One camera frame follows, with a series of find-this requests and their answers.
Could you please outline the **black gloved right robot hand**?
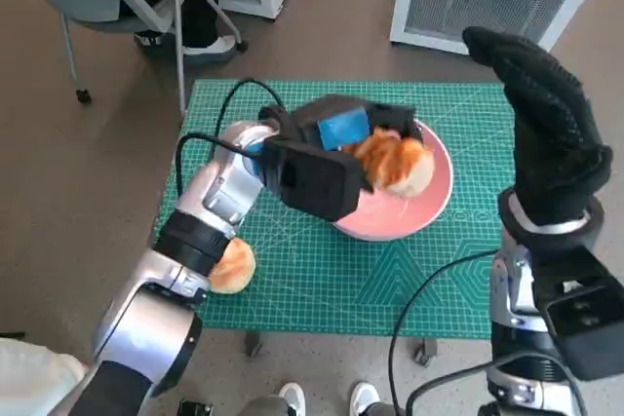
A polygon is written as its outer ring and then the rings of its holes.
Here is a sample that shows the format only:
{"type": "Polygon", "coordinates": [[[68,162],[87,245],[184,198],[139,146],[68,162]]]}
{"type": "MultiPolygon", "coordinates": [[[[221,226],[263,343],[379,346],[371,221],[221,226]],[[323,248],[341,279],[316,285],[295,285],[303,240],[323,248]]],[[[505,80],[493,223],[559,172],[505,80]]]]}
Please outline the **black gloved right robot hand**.
{"type": "Polygon", "coordinates": [[[494,71],[515,112],[514,192],[528,219],[543,226],[580,218],[613,160],[581,82],[522,36],[470,26],[462,39],[471,59],[494,71]]]}

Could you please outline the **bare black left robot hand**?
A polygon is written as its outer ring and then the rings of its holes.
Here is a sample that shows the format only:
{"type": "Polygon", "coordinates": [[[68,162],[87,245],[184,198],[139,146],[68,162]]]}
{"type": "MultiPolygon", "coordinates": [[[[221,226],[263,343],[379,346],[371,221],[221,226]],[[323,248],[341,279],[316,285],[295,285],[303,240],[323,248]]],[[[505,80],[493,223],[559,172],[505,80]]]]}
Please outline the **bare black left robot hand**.
{"type": "Polygon", "coordinates": [[[360,143],[376,128],[423,140],[413,108],[351,95],[323,95],[290,116],[302,141],[329,151],[360,143]]]}

